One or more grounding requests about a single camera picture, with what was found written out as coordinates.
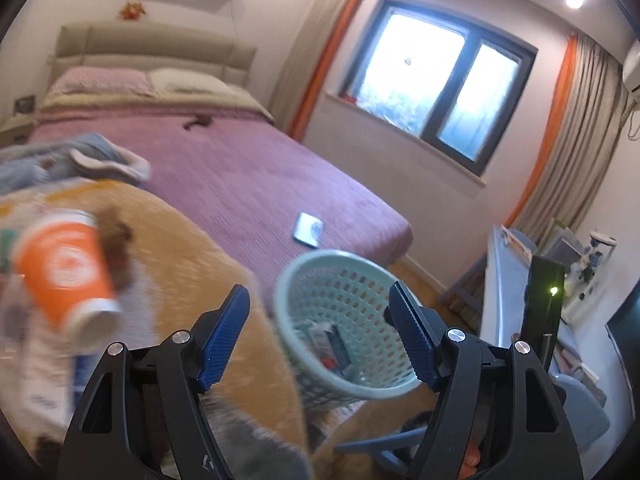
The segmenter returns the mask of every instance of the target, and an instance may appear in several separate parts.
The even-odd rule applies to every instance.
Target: mattress
[[[292,231],[301,212],[324,222],[321,249],[385,266],[413,241],[408,222],[364,186],[273,128],[259,115],[214,113],[210,126],[187,113],[105,110],[50,117],[30,142],[98,132],[146,158],[146,189],[181,211],[257,276],[271,311],[273,289],[293,259],[311,250]]]

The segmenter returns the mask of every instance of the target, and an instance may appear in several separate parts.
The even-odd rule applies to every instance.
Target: headboard
[[[256,49],[191,28],[149,22],[82,22],[63,25],[49,86],[73,66],[153,70],[171,67],[209,73],[246,86]]]

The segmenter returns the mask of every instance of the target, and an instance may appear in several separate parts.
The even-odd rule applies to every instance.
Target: window frame
[[[452,158],[473,174],[481,176],[498,147],[520,102],[538,50],[508,32],[466,16],[462,17],[455,12],[439,10],[434,7],[425,6],[424,4],[405,0],[381,0],[372,22],[369,25],[369,29],[362,38],[361,45],[351,63],[347,77],[344,80],[339,94],[341,98],[354,95],[354,90],[360,88],[366,76],[370,60],[378,47],[380,37],[386,28],[388,20],[393,14],[398,13],[423,20],[424,22],[433,23],[439,27],[448,28],[462,34],[465,38],[465,44],[460,51],[460,55],[451,71],[449,79],[444,85],[439,97],[436,99],[422,132],[416,137],[424,140],[449,158]],[[438,135],[444,128],[447,119],[456,105],[458,95],[466,82],[469,71],[473,67],[476,56],[483,44],[494,48],[504,56],[514,60],[520,60],[520,63],[513,83],[511,84],[510,92],[503,101],[502,107],[494,119],[492,129],[478,154],[478,158],[471,160],[455,148],[452,148],[440,140]]]

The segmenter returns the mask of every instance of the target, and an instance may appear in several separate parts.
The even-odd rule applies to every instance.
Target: metal screw
[[[529,352],[531,352],[531,347],[529,346],[529,343],[525,341],[516,341],[515,345],[513,346],[521,354],[528,354]]]
[[[181,345],[182,343],[186,343],[189,339],[191,339],[191,334],[189,334],[189,332],[185,330],[181,330],[180,332],[176,332],[171,339],[174,343]]]
[[[112,343],[109,345],[109,348],[107,348],[107,353],[109,355],[118,355],[123,350],[124,346],[122,346],[122,343]]]
[[[466,335],[459,328],[452,328],[447,332],[447,337],[452,341],[460,342],[466,339]]]

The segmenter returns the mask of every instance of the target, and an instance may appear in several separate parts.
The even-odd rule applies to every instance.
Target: plastic basket
[[[398,332],[383,317],[395,281],[385,269],[341,251],[305,254],[281,275],[274,298],[275,321],[306,408],[325,410],[357,400],[389,399],[420,384]],[[338,325],[360,383],[322,366],[296,334],[296,326],[304,320]]]

